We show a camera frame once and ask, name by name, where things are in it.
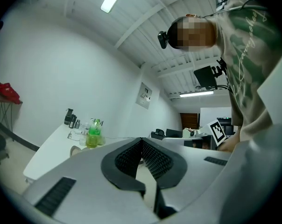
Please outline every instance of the black grille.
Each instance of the black grille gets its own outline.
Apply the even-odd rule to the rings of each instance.
[[[139,141],[116,157],[116,167],[126,175],[136,178],[137,168],[141,159],[141,153],[142,141]]]
[[[226,160],[216,159],[216,158],[212,158],[212,157],[206,157],[204,160],[208,161],[208,162],[212,162],[212,163],[218,164],[218,165],[222,165],[222,166],[225,166],[227,164]]]
[[[63,177],[54,187],[35,205],[35,207],[48,216],[52,216],[65,199],[76,180]]]
[[[142,157],[154,179],[163,176],[173,166],[173,161],[168,155],[146,142],[143,142]]]

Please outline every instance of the hand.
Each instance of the hand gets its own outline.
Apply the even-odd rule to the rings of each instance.
[[[223,144],[219,147],[219,151],[222,152],[230,152],[232,153],[237,143],[240,142],[240,128],[238,128],[237,132],[231,136],[230,138],[226,139]]]

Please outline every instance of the desk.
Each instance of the desk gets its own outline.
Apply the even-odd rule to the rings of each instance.
[[[12,105],[14,104],[13,101],[5,98],[4,96],[0,95],[0,122],[2,123],[3,120],[5,121],[5,124],[6,124],[6,127],[11,131],[13,132],[13,127],[12,127]],[[9,126],[9,122],[8,122],[8,119],[7,119],[7,111],[8,109],[10,108],[10,126]]]
[[[34,182],[70,157],[71,147],[77,146],[80,149],[85,148],[79,144],[79,141],[67,138],[72,131],[72,139],[79,139],[74,135],[75,129],[61,124],[38,149],[30,162],[27,164],[23,174],[29,183]],[[122,139],[113,139],[106,141],[105,145],[118,142]]]

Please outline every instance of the wooden door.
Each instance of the wooden door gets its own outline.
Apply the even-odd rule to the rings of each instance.
[[[182,126],[184,128],[198,129],[198,114],[181,113]]]

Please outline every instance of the person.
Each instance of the person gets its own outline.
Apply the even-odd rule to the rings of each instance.
[[[224,9],[242,6],[247,0],[228,0]],[[246,5],[261,4],[258,0]],[[232,152],[240,141],[272,125],[257,89],[263,84],[282,56],[282,34],[265,10],[245,8],[224,12],[211,18],[188,14],[169,28],[171,47],[188,52],[218,46],[227,65],[232,106],[232,125],[237,132],[220,151]]]

